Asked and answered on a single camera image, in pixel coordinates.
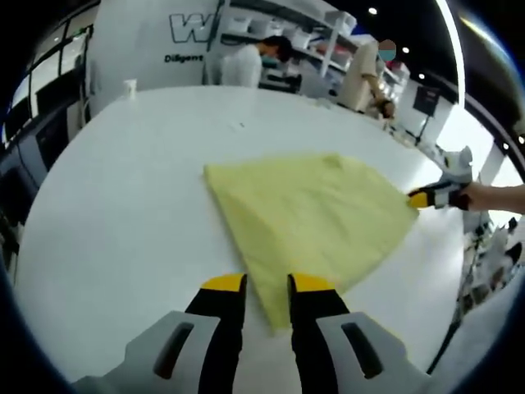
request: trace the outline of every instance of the table surface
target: table surface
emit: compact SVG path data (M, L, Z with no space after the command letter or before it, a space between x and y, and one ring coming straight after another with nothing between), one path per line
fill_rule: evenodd
M79 133L34 202L16 279L23 315L66 379L105 374L131 339L185 310L203 282L244 271L203 165L291 152L353 156L402 191L440 176L377 121L265 90L140 92ZM344 297L401 338L423 370L454 312L462 228L455 209L423 211L404 243ZM290 333L270 336L250 287L235 392L272 392L268 384L300 392Z

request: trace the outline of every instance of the logo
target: logo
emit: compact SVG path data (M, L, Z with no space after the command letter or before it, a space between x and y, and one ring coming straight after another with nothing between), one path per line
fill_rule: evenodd
M204 60L204 55L180 55L180 54L174 54L174 55L166 55L164 57L164 62L174 62L174 63L180 63L184 64L186 62L202 62Z
M175 44L207 43L212 33L215 14L172 14L170 15L171 38Z
M395 42L391 39L386 39L379 43L379 57L385 61L390 62L395 59Z

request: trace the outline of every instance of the white shirt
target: white shirt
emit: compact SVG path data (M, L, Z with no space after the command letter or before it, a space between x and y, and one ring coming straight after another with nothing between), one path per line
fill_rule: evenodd
M222 60L221 85L257 88L261 80L263 60L255 45L246 45Z
M371 99L370 85L363 75L377 76L376 59L379 47L376 41L364 44L354 54L337 102L354 111L364 111Z

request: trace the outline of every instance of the yellow cloth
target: yellow cloth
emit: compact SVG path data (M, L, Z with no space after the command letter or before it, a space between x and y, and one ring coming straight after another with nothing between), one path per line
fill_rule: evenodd
M205 174L274 329L290 325L289 273L324 277L345 292L418 216L383 176L338 154L208 165Z

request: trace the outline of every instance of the lab coat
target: lab coat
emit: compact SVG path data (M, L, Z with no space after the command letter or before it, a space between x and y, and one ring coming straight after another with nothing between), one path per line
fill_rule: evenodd
M221 65L221 85L257 88L261 80L263 60L255 45L246 45L226 56Z

